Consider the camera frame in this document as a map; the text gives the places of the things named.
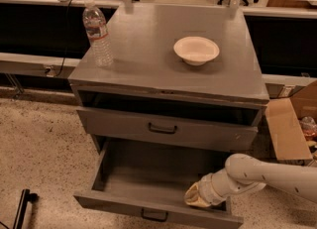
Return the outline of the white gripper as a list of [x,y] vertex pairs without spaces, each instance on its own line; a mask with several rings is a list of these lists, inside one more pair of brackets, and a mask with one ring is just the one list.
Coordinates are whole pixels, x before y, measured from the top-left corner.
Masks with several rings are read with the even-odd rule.
[[184,202],[189,206],[200,208],[219,205],[225,201],[216,190],[220,183],[221,177],[217,172],[205,175],[187,189]]

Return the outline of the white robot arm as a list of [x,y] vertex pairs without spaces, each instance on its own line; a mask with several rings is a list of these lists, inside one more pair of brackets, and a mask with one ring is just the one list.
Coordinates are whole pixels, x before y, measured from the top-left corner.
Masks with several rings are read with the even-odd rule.
[[196,181],[184,202],[201,208],[216,206],[232,195],[260,191],[267,185],[317,202],[316,168],[266,163],[244,154],[230,156],[221,170]]

